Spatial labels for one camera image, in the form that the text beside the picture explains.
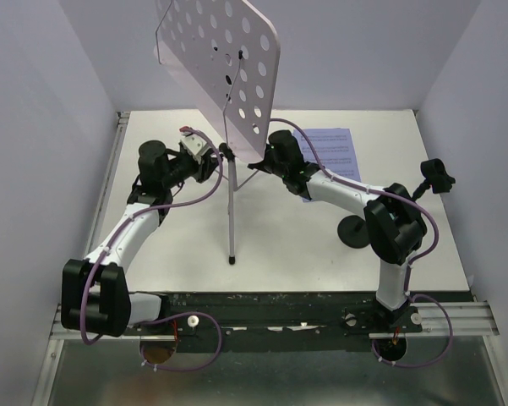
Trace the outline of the white sheet music page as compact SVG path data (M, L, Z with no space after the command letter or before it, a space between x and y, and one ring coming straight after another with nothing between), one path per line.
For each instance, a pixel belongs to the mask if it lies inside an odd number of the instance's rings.
M328 171L342 178L361 181L350 129L305 129L304 133Z

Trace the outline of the lilac tripod music stand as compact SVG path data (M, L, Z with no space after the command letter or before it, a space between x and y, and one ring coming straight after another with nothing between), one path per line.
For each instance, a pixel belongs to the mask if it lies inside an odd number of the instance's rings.
M158 1L158 63L226 144L228 261L236 261L237 163L265 154L281 45L249 1Z

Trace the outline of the black clip microphone stand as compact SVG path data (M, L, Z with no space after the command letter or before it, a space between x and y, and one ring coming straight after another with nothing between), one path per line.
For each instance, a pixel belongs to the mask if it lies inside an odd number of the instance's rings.
M420 199L429 189L435 195L449 193L456 183L456 179L448 174L445 164L439 158L422 162L420 164L420 171L424 180L414 190L412 201Z

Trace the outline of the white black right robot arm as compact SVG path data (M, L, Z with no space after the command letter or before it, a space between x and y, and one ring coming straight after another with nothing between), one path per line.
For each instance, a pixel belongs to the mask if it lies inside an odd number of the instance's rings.
M339 182L319 164L304 159L297 139L288 130L272 133L262 161L250 163L248 168L277 176L294 195L340 207L363 220L369 245L380 258L372 321L384 332L400 325L408 301L406 265L427 232L419 209L406 203L406 188L392 184L370 189L354 181Z

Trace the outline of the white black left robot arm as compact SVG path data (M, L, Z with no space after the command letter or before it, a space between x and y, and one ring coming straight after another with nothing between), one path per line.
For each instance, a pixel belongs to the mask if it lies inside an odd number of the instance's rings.
M210 140L183 131L178 150L159 140L139 147L139 174L134 180L120 222L81 260L71 259L62 275L60 321L88 336L119 337L142 324L153 334L170 325L170 313L160 294L132 292L126 272L144 242L163 224L172 208L173 189L189 178L198 183L221 170L222 157Z

